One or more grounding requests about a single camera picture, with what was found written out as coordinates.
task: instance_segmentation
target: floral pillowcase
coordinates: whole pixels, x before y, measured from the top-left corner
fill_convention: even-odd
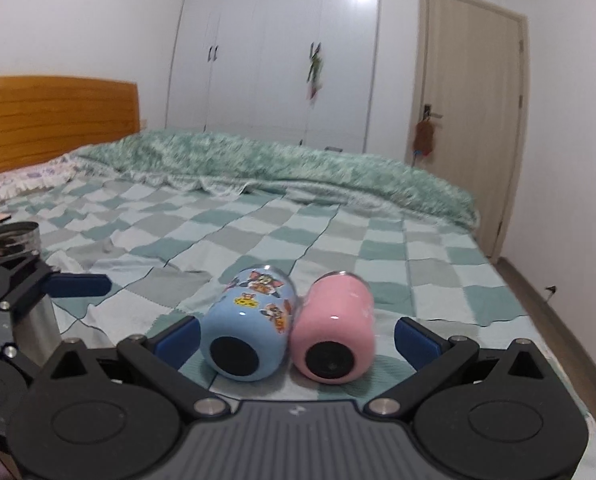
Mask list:
[[[25,192],[50,189],[69,182],[76,174],[76,163],[62,155],[44,164],[0,173],[0,202]]]

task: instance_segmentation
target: cartoon mouse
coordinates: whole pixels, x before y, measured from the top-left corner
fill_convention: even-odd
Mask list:
[[[279,306],[269,303],[260,309],[260,313],[269,318],[269,321],[273,323],[278,333],[281,334],[287,329],[287,315]]]
[[[249,308],[255,308],[258,306],[258,302],[255,300],[255,294],[247,294],[243,292],[233,300],[233,303],[240,306],[247,306]]]

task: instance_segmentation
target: wardrobe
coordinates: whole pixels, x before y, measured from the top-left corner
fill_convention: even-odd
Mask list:
[[[362,153],[379,0],[185,0],[167,126]],[[318,91],[307,82],[318,50]]]

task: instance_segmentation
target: blue gripper pad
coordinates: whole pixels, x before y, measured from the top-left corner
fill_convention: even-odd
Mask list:
[[[200,322],[193,316],[181,319],[148,341],[151,352],[178,370],[200,346]]]
[[[403,317],[396,323],[393,341],[398,353],[416,371],[427,366],[449,349],[448,341],[408,317]]]
[[[42,290],[51,298],[106,296],[111,290],[111,280],[106,274],[56,272],[45,280]]]

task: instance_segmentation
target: wooden door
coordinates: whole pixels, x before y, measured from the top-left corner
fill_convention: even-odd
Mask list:
[[[264,0],[222,0],[211,63],[208,132],[248,136],[251,131],[264,17]]]
[[[513,15],[471,0],[427,0],[421,112],[434,114],[434,152],[419,167],[468,190],[492,256],[508,200],[522,107],[522,29]]]
[[[185,0],[169,85],[169,128],[204,130],[221,2]]]

